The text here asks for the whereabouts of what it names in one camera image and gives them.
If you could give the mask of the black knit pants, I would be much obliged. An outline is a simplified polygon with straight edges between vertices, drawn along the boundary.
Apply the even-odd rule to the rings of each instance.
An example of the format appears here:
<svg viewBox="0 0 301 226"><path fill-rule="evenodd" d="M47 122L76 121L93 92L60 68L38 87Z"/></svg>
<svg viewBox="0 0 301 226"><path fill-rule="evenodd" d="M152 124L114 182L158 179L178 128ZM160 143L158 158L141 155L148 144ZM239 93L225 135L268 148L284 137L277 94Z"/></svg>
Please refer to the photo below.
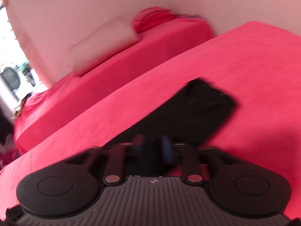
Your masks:
<svg viewBox="0 0 301 226"><path fill-rule="evenodd" d="M162 153L163 136L172 143L194 148L207 141L229 119L237 103L200 78L189 81L173 97L149 115L105 144L105 149L131 143L137 135L143 143L135 145L125 159L127 176L163 176L174 168Z"/></svg>

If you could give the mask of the tan garment on far bed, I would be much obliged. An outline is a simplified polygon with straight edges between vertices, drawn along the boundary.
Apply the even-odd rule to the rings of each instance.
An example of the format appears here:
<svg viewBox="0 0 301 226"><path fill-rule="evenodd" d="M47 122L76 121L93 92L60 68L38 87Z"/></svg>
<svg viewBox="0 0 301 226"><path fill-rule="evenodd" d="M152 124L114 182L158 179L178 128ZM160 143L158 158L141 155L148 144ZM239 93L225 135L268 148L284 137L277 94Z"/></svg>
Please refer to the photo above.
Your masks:
<svg viewBox="0 0 301 226"><path fill-rule="evenodd" d="M32 96L32 92L28 93L19 103L19 106L15 109L15 112L13 114L13 117L12 117L12 121L15 121L17 120L22 112L23 112L23 109L24 109L24 106L28 100L28 98L30 98Z"/></svg>

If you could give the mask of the washing machine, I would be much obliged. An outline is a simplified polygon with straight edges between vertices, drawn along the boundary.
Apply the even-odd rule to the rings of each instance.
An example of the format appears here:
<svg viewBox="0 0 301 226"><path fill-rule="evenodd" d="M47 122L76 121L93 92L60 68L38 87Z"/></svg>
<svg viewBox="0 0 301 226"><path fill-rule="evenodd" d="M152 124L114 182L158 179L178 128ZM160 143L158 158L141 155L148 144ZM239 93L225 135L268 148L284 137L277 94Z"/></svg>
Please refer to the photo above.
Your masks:
<svg viewBox="0 0 301 226"><path fill-rule="evenodd" d="M19 97L17 96L16 91L20 87L20 77L17 72L11 67L6 67L1 73L1 78L4 80L4 83L10 89L15 99L18 101Z"/></svg>

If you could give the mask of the pink blanket on near bed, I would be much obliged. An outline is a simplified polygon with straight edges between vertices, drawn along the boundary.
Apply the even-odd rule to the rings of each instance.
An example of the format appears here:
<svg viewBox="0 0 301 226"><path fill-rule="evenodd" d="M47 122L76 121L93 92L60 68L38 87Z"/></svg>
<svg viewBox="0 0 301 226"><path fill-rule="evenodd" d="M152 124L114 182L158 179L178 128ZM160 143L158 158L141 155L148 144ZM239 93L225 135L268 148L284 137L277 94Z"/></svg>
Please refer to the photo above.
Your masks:
<svg viewBox="0 0 301 226"><path fill-rule="evenodd" d="M105 145L194 79L236 102L208 144L283 175L292 188L285 213L300 215L300 36L248 22L139 76L7 165L1 219L24 176Z"/></svg>

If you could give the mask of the pink embossed pillow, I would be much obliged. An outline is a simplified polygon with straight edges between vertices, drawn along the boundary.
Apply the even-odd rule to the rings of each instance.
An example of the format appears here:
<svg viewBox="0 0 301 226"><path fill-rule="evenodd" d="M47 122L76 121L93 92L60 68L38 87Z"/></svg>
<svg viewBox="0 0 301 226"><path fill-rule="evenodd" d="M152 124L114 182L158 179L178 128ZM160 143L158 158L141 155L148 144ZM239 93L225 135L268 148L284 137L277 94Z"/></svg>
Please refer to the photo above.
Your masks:
<svg viewBox="0 0 301 226"><path fill-rule="evenodd" d="M83 76L140 40L123 17L116 17L72 45L67 59L75 76Z"/></svg>

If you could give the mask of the red sheet on far bed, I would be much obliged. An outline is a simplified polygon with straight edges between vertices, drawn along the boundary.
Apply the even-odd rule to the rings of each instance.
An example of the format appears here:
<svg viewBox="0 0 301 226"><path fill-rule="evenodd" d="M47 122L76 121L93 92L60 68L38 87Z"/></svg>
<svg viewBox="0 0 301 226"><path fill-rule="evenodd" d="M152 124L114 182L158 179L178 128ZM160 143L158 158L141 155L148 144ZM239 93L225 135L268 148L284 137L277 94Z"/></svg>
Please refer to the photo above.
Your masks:
<svg viewBox="0 0 301 226"><path fill-rule="evenodd" d="M14 124L15 147L24 154L123 85L215 37L205 19L177 17L139 34L140 41L83 76L68 74L32 94Z"/></svg>

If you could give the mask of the red folded quilt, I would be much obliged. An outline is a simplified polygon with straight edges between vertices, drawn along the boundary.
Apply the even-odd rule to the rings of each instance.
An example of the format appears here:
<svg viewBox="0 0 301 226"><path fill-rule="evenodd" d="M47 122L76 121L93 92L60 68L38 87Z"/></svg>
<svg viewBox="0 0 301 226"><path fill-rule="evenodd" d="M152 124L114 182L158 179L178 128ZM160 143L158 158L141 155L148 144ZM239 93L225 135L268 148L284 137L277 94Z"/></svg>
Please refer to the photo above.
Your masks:
<svg viewBox="0 0 301 226"><path fill-rule="evenodd" d="M132 21L132 26L137 33L142 33L176 18L199 19L201 16L174 14L167 8L149 7L136 14Z"/></svg>

